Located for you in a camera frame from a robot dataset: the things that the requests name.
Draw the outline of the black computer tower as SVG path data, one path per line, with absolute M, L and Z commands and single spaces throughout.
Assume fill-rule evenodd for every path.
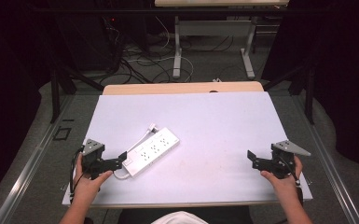
M 116 72 L 120 57 L 112 51 L 102 19 L 93 16 L 63 15 L 56 22 L 81 72 Z

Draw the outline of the black horizontal bar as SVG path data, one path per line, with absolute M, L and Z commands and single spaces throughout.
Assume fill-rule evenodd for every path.
M 31 10 L 38 13 L 52 14 L 106 14 L 119 16 L 192 16 L 200 15 L 278 15 L 278 16 L 305 16 L 323 15 L 329 12 L 326 8 L 317 9 L 239 9 L 239 8 L 151 8 L 151 9 L 62 9 L 62 8 L 37 8 Z

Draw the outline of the person's white shirt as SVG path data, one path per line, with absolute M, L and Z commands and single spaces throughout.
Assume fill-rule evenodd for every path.
M 203 219 L 185 212 L 173 212 L 153 221 L 151 224 L 208 224 Z

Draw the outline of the aluminium floor rail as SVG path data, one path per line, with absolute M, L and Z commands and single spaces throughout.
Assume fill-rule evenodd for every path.
M 74 98 L 62 99 L 53 123 L 41 105 L 35 122 L 0 186 L 0 224 L 57 224 L 66 211 L 62 198 L 69 182 L 76 142 L 68 112 Z
M 324 173 L 330 183 L 332 190 L 338 200 L 342 212 L 344 213 L 348 224 L 359 224 L 359 213 L 352 201 L 345 184 L 342 181 L 340 174 L 335 166 L 334 160 L 327 152 L 326 147 L 322 141 L 321 135 L 317 132 L 314 124 L 309 122 L 304 112 L 305 105 L 302 103 L 299 96 L 292 97 L 297 111 L 309 130 L 312 138 L 312 142 L 316 149 L 316 155 L 324 169 Z

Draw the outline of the person's right hand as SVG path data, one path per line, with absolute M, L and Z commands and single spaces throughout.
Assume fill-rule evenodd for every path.
M 261 171 L 260 174 L 266 178 L 270 184 L 273 186 L 276 197 L 279 202 L 283 199 L 290 198 L 298 198 L 297 194 L 297 181 L 299 180 L 299 176 L 302 173 L 302 163 L 300 159 L 295 156 L 294 157 L 296 163 L 296 174 L 288 175 L 286 178 L 279 179 L 274 174 L 268 171 Z

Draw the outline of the person's left hand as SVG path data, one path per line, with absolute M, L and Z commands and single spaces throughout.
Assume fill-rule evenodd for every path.
M 86 177 L 82 168 L 82 155 L 79 155 L 76 161 L 76 175 L 74 178 L 75 193 L 72 205 L 89 206 L 99 192 L 100 186 L 113 174 L 107 171 L 99 175 L 95 179 Z

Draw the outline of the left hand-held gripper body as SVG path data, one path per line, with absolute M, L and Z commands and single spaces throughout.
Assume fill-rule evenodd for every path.
M 105 160 L 102 158 L 104 150 L 104 144 L 92 139 L 88 139 L 83 147 L 82 170 L 91 179 L 97 178 L 105 171 Z

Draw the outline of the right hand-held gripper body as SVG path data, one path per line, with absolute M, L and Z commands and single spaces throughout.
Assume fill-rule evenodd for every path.
M 296 154 L 310 156 L 311 153 L 295 143 L 284 140 L 271 145 L 271 154 L 273 163 L 277 167 L 272 171 L 278 178 L 285 178 L 287 175 L 296 174 L 296 163 L 294 157 Z

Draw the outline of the white board table cover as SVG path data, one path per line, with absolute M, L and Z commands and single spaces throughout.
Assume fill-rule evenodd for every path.
M 150 124 L 168 128 L 179 145 L 136 177 L 124 171 L 106 180 L 96 207 L 212 206 L 273 203 L 270 183 L 248 160 L 248 152 L 271 156 L 286 137 L 263 91 L 102 95 L 86 136 L 115 158 Z

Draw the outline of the dark curtain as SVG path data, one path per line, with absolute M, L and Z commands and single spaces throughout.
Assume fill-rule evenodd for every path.
M 337 151 L 359 163 L 359 0 L 289 0 L 288 7 L 334 12 L 283 18 L 262 78 L 273 80 L 304 62 L 321 38 L 325 49 L 315 69 L 314 97 L 334 123 Z
M 22 0 L 0 0 L 0 182 L 17 155 L 48 82 Z

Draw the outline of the black metal stand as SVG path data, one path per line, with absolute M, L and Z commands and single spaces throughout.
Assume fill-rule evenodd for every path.
M 314 78 L 315 78 L 316 65 L 313 63 L 303 63 L 296 66 L 289 72 L 274 78 L 272 81 L 263 85 L 265 91 L 269 91 L 279 83 L 288 78 L 293 81 L 289 86 L 290 95 L 299 95 L 303 90 L 305 93 L 304 114 L 311 125 L 314 124 L 313 120 L 313 94 L 314 94 Z
M 52 118 L 51 123 L 54 123 L 61 114 L 60 90 L 66 94 L 75 94 L 77 91 L 73 79 L 78 79 L 83 83 L 91 86 L 97 91 L 102 91 L 104 86 L 96 83 L 88 77 L 85 77 L 76 70 L 66 65 L 57 65 L 50 70 L 50 84 L 51 84 L 51 100 L 52 100 Z

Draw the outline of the white power strip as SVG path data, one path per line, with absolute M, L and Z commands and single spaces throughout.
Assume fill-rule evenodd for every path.
M 122 165 L 131 177 L 135 177 L 179 143 L 180 140 L 175 134 L 167 128 L 162 128 L 142 144 L 128 151 L 127 159 Z

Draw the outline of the white metal-legged desk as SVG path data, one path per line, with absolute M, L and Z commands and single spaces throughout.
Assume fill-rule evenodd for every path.
M 279 9 L 287 6 L 290 0 L 155 0 L 156 7 L 162 8 L 239 8 L 239 9 Z M 258 16 L 246 16 L 245 20 L 229 20 L 221 14 L 221 19 L 190 21 L 183 16 L 174 17 L 175 55 L 173 61 L 173 78 L 181 76 L 182 48 L 181 37 L 188 35 L 208 36 L 245 36 L 246 45 L 241 49 L 245 75 L 255 78 L 249 57 L 255 37 Z

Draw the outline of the person's dark pants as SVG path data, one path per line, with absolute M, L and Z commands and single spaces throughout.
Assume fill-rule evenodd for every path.
M 117 224 L 151 224 L 173 212 L 191 213 L 208 224 L 254 224 L 248 206 L 123 209 Z

